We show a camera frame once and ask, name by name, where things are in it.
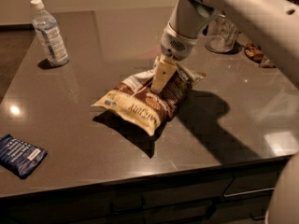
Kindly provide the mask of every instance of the table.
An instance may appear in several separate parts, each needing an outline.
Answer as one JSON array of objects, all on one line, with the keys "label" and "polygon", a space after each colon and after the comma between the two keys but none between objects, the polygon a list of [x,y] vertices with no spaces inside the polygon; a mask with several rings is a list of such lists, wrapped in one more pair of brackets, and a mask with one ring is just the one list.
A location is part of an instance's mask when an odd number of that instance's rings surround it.
[{"label": "table", "polygon": [[35,38],[0,106],[0,136],[10,133],[49,154],[25,180],[0,167],[0,201],[269,164],[298,151],[299,91],[277,69],[256,67],[242,34],[233,54],[207,51],[202,35],[181,63],[207,78],[154,137],[92,107],[124,78],[151,69],[171,11],[55,14],[70,62],[50,68]]}]

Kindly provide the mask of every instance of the bottle cap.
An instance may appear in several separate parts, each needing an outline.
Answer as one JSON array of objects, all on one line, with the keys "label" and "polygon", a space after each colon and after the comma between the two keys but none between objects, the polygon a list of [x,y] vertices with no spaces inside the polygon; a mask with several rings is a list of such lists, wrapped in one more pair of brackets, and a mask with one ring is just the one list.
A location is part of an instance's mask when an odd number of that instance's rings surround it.
[{"label": "bottle cap", "polygon": [[41,10],[43,9],[45,6],[43,4],[43,2],[41,0],[32,0],[30,2],[30,7],[33,10]]}]

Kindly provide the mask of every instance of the plastic bottle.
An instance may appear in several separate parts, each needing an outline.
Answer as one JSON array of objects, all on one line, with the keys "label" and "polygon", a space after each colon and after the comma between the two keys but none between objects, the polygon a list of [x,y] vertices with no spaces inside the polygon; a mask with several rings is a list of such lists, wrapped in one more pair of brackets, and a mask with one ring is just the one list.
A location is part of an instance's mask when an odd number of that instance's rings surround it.
[{"label": "plastic bottle", "polygon": [[66,64],[68,62],[68,55],[57,21],[45,9],[41,0],[32,0],[31,8],[35,13],[32,24],[45,50],[48,61],[52,66]]}]

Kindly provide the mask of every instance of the glass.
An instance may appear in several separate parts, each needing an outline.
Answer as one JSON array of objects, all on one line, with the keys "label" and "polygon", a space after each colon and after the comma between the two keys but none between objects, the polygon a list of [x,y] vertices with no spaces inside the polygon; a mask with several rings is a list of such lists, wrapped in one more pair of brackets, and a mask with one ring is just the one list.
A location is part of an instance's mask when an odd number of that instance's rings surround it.
[{"label": "glass", "polygon": [[234,48],[239,31],[235,25],[220,13],[207,29],[205,46],[216,53],[226,53]]}]

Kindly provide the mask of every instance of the bottle label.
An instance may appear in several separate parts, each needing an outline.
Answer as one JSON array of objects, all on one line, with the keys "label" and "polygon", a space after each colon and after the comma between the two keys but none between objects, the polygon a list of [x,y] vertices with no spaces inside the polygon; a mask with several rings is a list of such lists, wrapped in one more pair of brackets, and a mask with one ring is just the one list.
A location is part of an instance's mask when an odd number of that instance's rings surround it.
[{"label": "bottle label", "polygon": [[67,58],[64,41],[57,26],[49,30],[36,29],[36,33],[51,63],[60,63]]}]

